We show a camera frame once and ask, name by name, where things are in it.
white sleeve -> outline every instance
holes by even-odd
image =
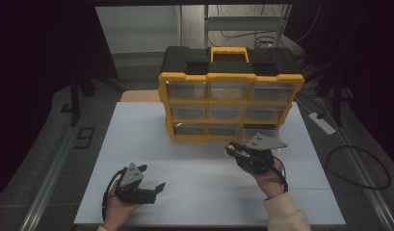
[[[310,224],[303,211],[297,210],[289,193],[263,202],[269,213],[269,231],[308,231]]]

white tabletop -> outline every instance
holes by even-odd
[[[226,141],[173,141],[161,103],[117,103],[75,223],[102,223],[101,200],[111,177],[130,163],[148,165],[140,188],[166,182],[155,204],[140,207],[136,226],[265,226],[265,198],[253,178],[223,154]],[[310,224],[345,224],[296,104],[280,128],[288,147],[289,193]]]

electrical outlet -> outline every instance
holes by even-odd
[[[323,118],[317,118],[316,113],[312,113],[308,115],[313,122],[317,124],[327,135],[331,135],[335,133],[335,130],[323,119]]]

wall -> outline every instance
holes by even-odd
[[[112,54],[163,52],[180,43],[177,6],[98,7],[96,11]]]

human hand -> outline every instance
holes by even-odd
[[[142,204],[127,204],[121,202],[115,195],[117,181],[109,191],[107,199],[106,217],[104,219],[103,228],[108,231],[117,231],[131,217],[131,214],[142,206]]]
[[[274,160],[274,167],[281,172],[283,169],[281,161],[279,161],[277,158],[274,158]],[[242,170],[253,176],[259,188],[267,195],[269,199],[284,194],[284,189],[281,186],[280,178],[278,178],[278,176],[272,170],[261,174],[255,174],[243,168]]]

